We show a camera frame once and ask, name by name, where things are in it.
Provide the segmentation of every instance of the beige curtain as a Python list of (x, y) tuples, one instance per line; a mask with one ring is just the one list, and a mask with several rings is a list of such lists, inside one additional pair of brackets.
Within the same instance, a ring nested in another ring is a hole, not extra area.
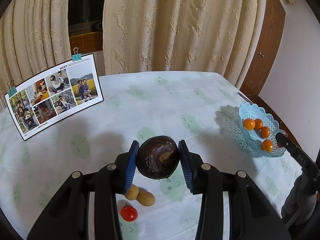
[(106, 74), (211, 71), (235, 85), (256, 13), (257, 0), (105, 0)]
[(71, 59), (68, 0), (13, 0), (0, 19), (0, 96), (15, 84)]
[(236, 82), (236, 87), (240, 88), (241, 84), (245, 78), (245, 75), (247, 74), (247, 71), (250, 67), (252, 58), (253, 58), (253, 54), (255, 52), (256, 46), (257, 46), (257, 42), (259, 40), (259, 26), (260, 26), (260, 22), (261, 22), (261, 13), (262, 13), (262, 0), (258, 0), (257, 1), (257, 14), (256, 14), (256, 20), (254, 23), (254, 27), (253, 27), (253, 33), (252, 33), (252, 38), (251, 38), (251, 42), (249, 45), (249, 49), (248, 49), (248, 53), (247, 53), (247, 57), (245, 58), (243, 67), (241, 69), (241, 72), (238, 76), (238, 80)]

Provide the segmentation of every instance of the cherry tomato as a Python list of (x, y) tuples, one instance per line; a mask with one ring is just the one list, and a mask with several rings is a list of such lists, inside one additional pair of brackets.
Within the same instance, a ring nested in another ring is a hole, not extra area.
[(264, 151), (271, 152), (272, 149), (273, 149), (273, 143), (272, 143), (272, 141), (270, 141), (270, 140), (268, 140), (268, 139), (264, 140), (264, 141), (262, 142), (262, 144), (261, 144), (261, 148), (262, 148), (262, 150), (264, 150)]
[(255, 126), (254, 129), (255, 130), (260, 130), (263, 127), (263, 122), (261, 119), (257, 118), (256, 120), (254, 120)]
[(253, 130), (255, 123), (254, 123), (253, 119), (247, 118), (247, 119), (243, 120), (242, 125), (247, 130)]
[(127, 222), (135, 221), (138, 217), (138, 211), (132, 206), (124, 206), (120, 210), (120, 215)]
[(267, 126), (264, 126), (260, 130), (262, 138), (268, 138), (270, 136), (270, 129)]

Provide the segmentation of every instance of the blue plastic basket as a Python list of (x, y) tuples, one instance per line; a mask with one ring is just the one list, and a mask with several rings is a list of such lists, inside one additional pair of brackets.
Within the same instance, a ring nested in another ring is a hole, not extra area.
[[(250, 130), (242, 126), (242, 121), (247, 118), (256, 119), (259, 118), (263, 121), (263, 125), (269, 127), (270, 136), (269, 140), (273, 143), (273, 150), (271, 152), (263, 151), (261, 149), (261, 143), (265, 140), (261, 138), (260, 131)], [(250, 103), (244, 103), (240, 105), (239, 108), (239, 127), (241, 133), (244, 137), (245, 142), (253, 150), (252, 154), (255, 156), (265, 156), (265, 157), (281, 157), (285, 148), (279, 148), (276, 141), (276, 134), (278, 132), (284, 133), (283, 130), (279, 129), (279, 123), (273, 119), (271, 114), (266, 114), (263, 107), (258, 107), (256, 104), (250, 105)]]

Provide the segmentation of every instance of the binder clip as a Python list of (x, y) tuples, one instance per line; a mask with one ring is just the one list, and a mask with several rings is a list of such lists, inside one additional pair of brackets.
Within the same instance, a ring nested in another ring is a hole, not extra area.
[(7, 86), (8, 86), (8, 88), (9, 88), (9, 90), (8, 90), (8, 95), (9, 95), (9, 98), (10, 98), (10, 97), (12, 97), (12, 96), (17, 92), (17, 89), (16, 89), (16, 87), (15, 87), (15, 85), (14, 85), (14, 81), (13, 81), (13, 80), (8, 81), (8, 82), (7, 82)]
[(78, 53), (79, 48), (75, 47), (73, 49), (74, 55), (72, 55), (72, 61), (81, 60), (81, 53)]

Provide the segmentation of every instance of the white tablecloth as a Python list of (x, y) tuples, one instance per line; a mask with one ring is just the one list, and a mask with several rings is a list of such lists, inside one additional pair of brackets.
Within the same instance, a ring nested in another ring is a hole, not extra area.
[[(191, 152), (220, 171), (246, 171), (280, 213), (300, 167), (288, 152), (280, 158), (252, 158), (241, 151), (232, 138), (232, 126), (244, 100), (223, 77), (206, 72), (145, 72), (104, 76), (100, 83), (104, 102), (25, 142), (8, 110), (0, 113), (0, 206), (24, 239), (73, 171), (98, 171), (127, 152), (133, 140), (141, 144), (155, 135), (170, 136), (177, 143), (184, 139)], [(131, 223), (120, 218), (124, 240), (194, 239), (201, 196), (190, 194), (180, 165), (169, 180), (151, 180), (136, 171), (133, 182), (153, 193), (156, 203), (143, 207), (129, 201), (139, 217)], [(117, 198), (121, 207), (126, 199)], [(93, 239), (92, 219), (89, 231)]]

